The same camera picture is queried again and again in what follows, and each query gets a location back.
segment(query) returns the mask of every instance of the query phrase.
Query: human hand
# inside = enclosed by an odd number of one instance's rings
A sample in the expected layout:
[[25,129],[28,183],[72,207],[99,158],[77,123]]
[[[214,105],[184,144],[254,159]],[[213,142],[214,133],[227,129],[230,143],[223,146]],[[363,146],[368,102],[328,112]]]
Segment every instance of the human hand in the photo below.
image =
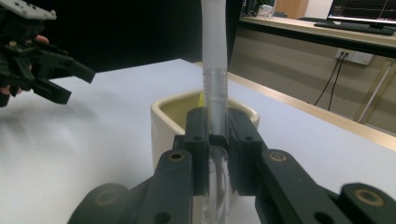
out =
[[[46,37],[44,37],[43,35],[38,35],[38,36],[36,36],[35,37],[35,40],[37,40],[37,41],[39,41],[39,42],[41,42],[41,43],[44,43],[44,44],[48,44],[50,41],[46,38]],[[6,87],[4,87],[4,88],[0,88],[0,93],[2,93],[2,94],[4,94],[4,95],[10,95],[11,94],[11,92],[9,91],[9,86],[6,86]]]

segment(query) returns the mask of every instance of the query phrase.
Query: bolt hole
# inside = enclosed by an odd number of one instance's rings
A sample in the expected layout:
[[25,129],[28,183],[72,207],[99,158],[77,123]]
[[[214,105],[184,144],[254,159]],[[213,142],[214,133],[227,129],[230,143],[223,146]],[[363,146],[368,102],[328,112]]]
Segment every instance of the bolt hole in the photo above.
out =
[[182,161],[184,159],[184,155],[181,153],[173,153],[169,156],[171,161]]
[[320,223],[320,224],[333,224],[334,221],[332,220],[332,218],[322,212],[316,212],[315,213],[315,219]]
[[171,216],[165,212],[157,213],[154,216],[155,224],[166,224],[171,220]]
[[96,197],[96,203],[99,205],[109,205],[112,204],[116,201],[118,198],[119,194],[113,190],[113,189],[108,189],[103,192],[101,192],[97,197]]
[[271,152],[270,158],[273,161],[285,161],[287,159],[287,157],[280,152]]
[[363,203],[372,206],[383,206],[385,204],[384,199],[380,195],[368,189],[356,189],[355,196]]

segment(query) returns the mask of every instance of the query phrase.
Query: dark background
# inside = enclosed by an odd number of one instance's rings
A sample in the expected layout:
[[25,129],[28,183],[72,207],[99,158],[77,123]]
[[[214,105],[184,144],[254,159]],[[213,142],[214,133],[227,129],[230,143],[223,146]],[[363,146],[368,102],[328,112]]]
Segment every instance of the dark background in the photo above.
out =
[[[55,10],[42,35],[95,72],[147,63],[202,60],[200,0],[26,0]],[[231,55],[242,0],[226,7]]]

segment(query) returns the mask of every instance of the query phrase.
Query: black cable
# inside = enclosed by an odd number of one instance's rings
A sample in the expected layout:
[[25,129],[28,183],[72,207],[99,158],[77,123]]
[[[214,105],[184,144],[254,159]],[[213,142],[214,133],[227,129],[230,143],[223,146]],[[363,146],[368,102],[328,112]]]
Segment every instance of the black cable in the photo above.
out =
[[338,73],[337,76],[335,77],[334,84],[332,85],[332,93],[330,95],[330,102],[329,102],[329,107],[327,108],[327,111],[330,111],[330,107],[332,106],[332,96],[334,94],[334,88],[335,84],[337,83],[338,77],[340,76],[340,71],[341,71],[341,66],[343,65],[344,59],[346,58],[347,54],[344,55],[343,59],[340,62],[340,66],[338,67]]
[[344,52],[341,52],[340,56],[338,56],[338,60],[337,63],[335,64],[334,69],[332,70],[332,75],[330,76],[329,80],[326,83],[326,86],[324,87],[322,93],[320,94],[319,98],[317,99],[317,101],[314,103],[314,105],[317,105],[320,98],[322,97],[323,93],[326,91],[327,86],[329,85],[330,81],[332,80],[332,76],[334,75],[335,69],[337,69],[337,65],[340,63],[341,57],[344,55]]

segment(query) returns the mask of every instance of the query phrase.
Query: finger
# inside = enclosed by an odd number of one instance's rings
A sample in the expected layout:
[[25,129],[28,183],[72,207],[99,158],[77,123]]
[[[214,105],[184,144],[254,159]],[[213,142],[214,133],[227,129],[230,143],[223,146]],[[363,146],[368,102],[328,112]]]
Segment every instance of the finger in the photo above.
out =
[[0,88],[0,92],[4,95],[10,95],[11,92],[9,92],[9,87],[6,88]]
[[37,41],[39,41],[39,42],[41,42],[41,43],[44,43],[44,44],[48,44],[48,43],[50,42],[49,39],[46,38],[46,37],[43,36],[43,35],[38,35],[38,36],[36,36],[36,37],[35,37],[35,40],[37,40]]

